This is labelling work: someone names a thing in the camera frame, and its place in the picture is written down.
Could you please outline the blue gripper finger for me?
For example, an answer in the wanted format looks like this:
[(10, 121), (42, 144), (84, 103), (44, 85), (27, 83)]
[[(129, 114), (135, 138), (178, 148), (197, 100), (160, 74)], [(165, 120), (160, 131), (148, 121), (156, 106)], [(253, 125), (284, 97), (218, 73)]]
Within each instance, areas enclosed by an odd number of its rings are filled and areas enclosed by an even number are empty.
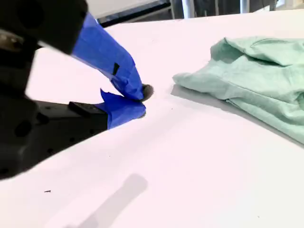
[(18, 0), (16, 14), (37, 41), (99, 70), (123, 96), (143, 102), (153, 94), (132, 56), (96, 22), (86, 1)]
[(145, 115), (142, 102), (100, 92), (103, 102), (39, 102), (38, 161)]

